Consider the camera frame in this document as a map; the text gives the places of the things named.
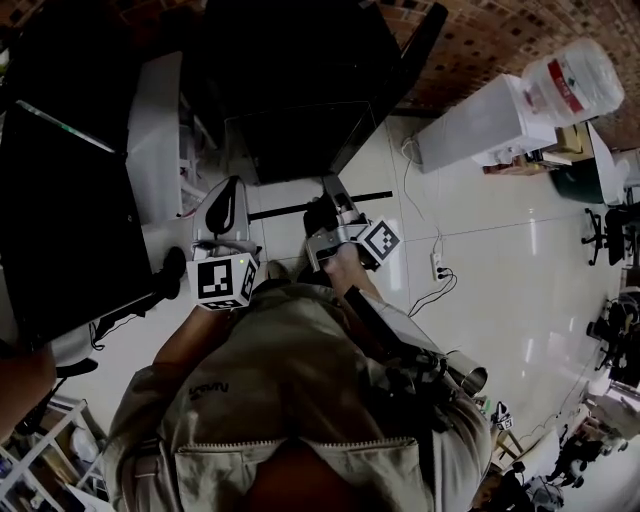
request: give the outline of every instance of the wire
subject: wire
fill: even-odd
[[[443,292],[443,290],[445,290],[447,288],[447,286],[449,286],[451,284],[451,282],[453,282],[453,286],[451,288],[449,288],[448,290],[444,291],[443,293],[441,293],[440,295],[438,295],[438,297],[436,297],[435,299],[432,299],[430,301],[427,301],[423,304],[420,305],[420,307],[416,310],[413,311],[413,308],[411,308],[411,311],[409,311],[409,318],[412,318],[414,316],[416,316],[418,313],[420,313],[420,311],[422,310],[423,307],[425,307],[427,304],[433,304],[434,302],[439,301],[442,297],[444,297],[447,293],[451,293],[453,291],[453,289],[458,285],[458,276],[456,276],[453,271],[451,272],[451,274],[447,274],[449,275],[449,280],[446,282],[446,284],[437,292],[432,292],[428,295],[425,295],[424,297],[422,297],[421,299],[419,299],[416,304],[413,306],[415,308],[415,306],[418,304],[418,302],[420,302],[421,300],[424,300],[428,297],[430,297],[431,295]]]
[[[96,352],[102,352],[104,350],[104,345],[102,345],[101,343],[97,343],[98,339],[96,339],[95,336],[96,326],[93,322],[91,322],[89,324],[89,338],[91,339],[91,348],[93,348],[93,350],[95,350]]]
[[[389,150],[391,151],[391,163],[393,164],[393,170],[394,172],[398,172],[396,169],[396,162],[395,159],[393,158],[393,144],[391,142],[391,134],[389,133],[389,126],[387,124],[385,124],[385,128],[386,128],[386,132],[387,132],[387,140],[389,142]],[[424,215],[422,214],[422,210],[420,210],[420,208],[418,207],[418,205],[415,203],[415,201],[411,198],[411,196],[409,195],[409,192],[407,191],[407,174],[409,173],[409,168],[411,167],[412,163],[420,163],[417,162],[417,159],[414,158],[413,156],[413,151],[412,151],[412,155],[411,156],[407,156],[407,154],[405,153],[407,146],[409,146],[410,144],[414,144],[417,146],[417,142],[413,137],[407,137],[401,147],[400,147],[400,154],[407,159],[407,168],[404,170],[404,177],[403,177],[403,188],[404,188],[404,194],[405,196],[407,196],[407,199],[409,199],[409,202],[413,205],[413,207],[416,209],[416,211],[418,212],[418,215],[420,215],[420,218],[422,219],[423,222],[426,222]],[[436,198],[436,205],[438,203],[438,201],[440,200],[440,171],[438,170],[438,195]],[[442,249],[441,252],[444,253],[444,243],[443,243],[443,237],[442,237],[442,231],[440,230],[440,226],[439,226],[439,221],[438,221],[438,216],[433,213],[431,213],[431,217],[433,218],[433,225],[435,226],[436,230],[438,231],[438,237],[436,238],[436,241],[434,243],[433,246],[433,250],[432,252],[435,252],[435,247],[438,243],[438,241],[440,241],[442,243]]]
[[[425,295],[424,297],[420,297],[417,301],[415,301],[415,303],[413,304],[413,306],[412,306],[412,307],[411,307],[411,309],[409,310],[409,316],[412,316],[413,309],[418,305],[418,303],[419,303],[420,301],[423,301],[424,299],[427,299],[427,298],[429,298],[429,297],[431,297],[432,295],[435,295],[435,294],[437,294],[437,293],[442,293],[442,292],[446,289],[447,285],[448,285],[448,284],[451,282],[451,280],[453,279],[453,272],[451,271],[451,269],[450,269],[450,268],[443,268],[443,269],[442,269],[442,272],[440,272],[440,274],[441,274],[441,275],[443,275],[444,277],[449,276],[449,280],[448,280],[448,281],[447,281],[447,282],[442,286],[442,288],[440,288],[439,290],[436,290],[436,291],[434,291],[434,292],[428,293],[428,294],[427,294],[427,295]]]
[[[584,375],[584,372],[587,371],[588,366],[592,363],[593,361],[593,357],[599,352],[600,350],[600,343],[598,343],[598,345],[596,346],[596,349],[593,351],[593,354],[591,354],[591,357],[589,358],[589,360],[587,361],[587,363],[584,365],[584,368],[582,369],[582,371],[580,372],[580,376],[578,377],[578,379],[576,380],[575,384],[573,385],[573,387],[571,388],[571,390],[569,391],[569,393],[567,393],[567,396],[564,397],[564,400],[562,401],[562,405],[560,406],[560,409],[558,410],[558,414],[557,416],[560,416],[560,413],[562,412],[562,408],[564,407],[564,404],[567,403],[567,400],[569,399],[569,397],[571,396],[571,393],[573,393],[573,390],[576,389],[576,386],[580,383],[580,381],[582,380],[582,376]]]
[[[416,209],[416,211],[418,212],[418,215],[420,215],[420,218],[422,219],[422,222],[427,222],[424,219],[424,215],[422,215],[422,211],[420,210],[420,208],[418,208],[418,205],[413,201],[413,199],[411,199],[411,196],[409,195],[409,192],[407,192],[407,174],[409,173],[409,167],[411,167],[411,163],[412,163],[412,161],[409,160],[407,162],[407,168],[404,170],[404,179],[402,180],[403,181],[403,185],[404,185],[404,195],[407,196],[407,199],[409,200],[409,202]]]
[[[578,383],[582,380],[582,376],[584,375],[584,372],[587,370],[587,368],[589,367],[589,365],[591,364],[591,362],[593,361],[593,356],[595,356],[598,353],[598,349],[600,348],[600,344],[598,344],[598,346],[596,347],[596,349],[593,351],[593,354],[591,354],[591,357],[589,358],[589,361],[587,361],[587,363],[584,365],[584,368],[582,368],[582,371],[580,372],[580,376],[578,377],[578,379],[576,380],[575,384],[573,385],[573,387],[569,390],[569,392],[567,393],[567,396],[564,397],[564,400],[562,401],[562,405],[560,405],[560,408],[558,409],[558,412],[553,413],[551,416],[549,416],[544,423],[539,423],[538,425],[536,425],[534,427],[534,429],[529,433],[526,434],[524,436],[522,436],[520,439],[518,439],[518,442],[522,441],[523,439],[526,439],[527,437],[532,437],[533,434],[535,433],[536,430],[538,430],[540,427],[542,427],[543,429],[547,428],[547,423],[549,422],[549,420],[551,418],[558,418],[560,416],[560,414],[562,413],[562,408],[564,407],[564,405],[567,403],[567,400],[569,399],[569,397],[571,396],[571,393],[573,393],[573,390],[576,389]]]
[[[120,329],[120,327],[122,327],[123,325],[128,324],[129,322],[131,322],[131,320],[135,320],[136,318],[138,318],[138,315],[133,315],[126,322],[122,322],[121,324],[118,324],[115,327],[112,327],[107,332],[105,332],[102,336],[100,336],[100,338],[97,338],[97,339],[95,338],[96,326],[95,326],[95,324],[93,322],[91,322],[89,324],[89,335],[91,337],[91,347],[93,348],[93,350],[95,350],[97,352],[102,352],[104,350],[104,344],[97,343],[97,342],[100,341],[100,340],[105,339],[113,331],[117,331],[118,329]]]
[[[127,320],[126,322],[122,322],[121,324],[116,325],[115,327],[113,327],[112,329],[108,330],[107,332],[104,333],[104,336],[101,339],[105,339],[107,336],[109,336],[109,334],[111,334],[113,331],[117,331],[118,329],[120,329],[120,327],[122,327],[123,325],[127,325],[129,322],[131,322],[131,320],[135,320],[136,318],[138,318],[138,315],[134,315],[131,318],[129,318],[129,320]]]
[[[526,439],[527,437],[531,437],[534,432],[536,430],[538,430],[540,427],[542,428],[547,428],[547,422],[551,419],[551,418],[557,418],[558,415],[554,412],[551,416],[549,416],[546,420],[544,420],[544,423],[539,423],[538,425],[536,425],[533,430],[531,431],[531,433],[529,434],[525,434],[524,436],[522,436],[520,439],[518,439],[518,442],[522,441],[523,439]]]

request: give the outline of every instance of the brick wall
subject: brick wall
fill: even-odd
[[[43,0],[0,0],[0,37]],[[432,2],[376,0],[402,45]],[[203,0],[114,0],[140,46],[152,44],[163,16]],[[620,109],[595,124],[614,147],[640,146],[640,0],[440,0],[449,18],[415,88],[401,106],[444,111],[499,73],[525,66],[579,37],[609,53],[625,89]]]

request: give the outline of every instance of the black chair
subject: black chair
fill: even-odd
[[[636,252],[636,229],[630,224],[640,222],[640,205],[633,204],[612,208],[604,216],[604,229],[600,215],[594,214],[589,208],[585,208],[585,212],[591,217],[594,234],[591,238],[583,238],[582,244],[586,245],[592,242],[596,244],[589,265],[596,264],[598,253],[603,247],[609,249],[609,265],[615,265],[624,258],[626,241],[631,242],[630,250]]]

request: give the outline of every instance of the red label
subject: red label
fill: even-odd
[[[549,62],[549,65],[547,67],[549,68],[551,79],[553,80],[553,83],[556,84],[556,88],[558,89],[558,92],[562,96],[564,102],[569,105],[569,108],[574,114],[582,112],[584,110],[584,107],[567,85],[567,82],[564,79],[564,75],[562,74],[560,63],[556,59],[553,59],[551,62]]]

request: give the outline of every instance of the power strip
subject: power strip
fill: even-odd
[[[434,281],[438,283],[444,281],[446,276],[438,277],[441,272],[438,272],[439,268],[444,268],[442,265],[442,253],[441,252],[433,252],[431,253],[431,272],[433,273]]]

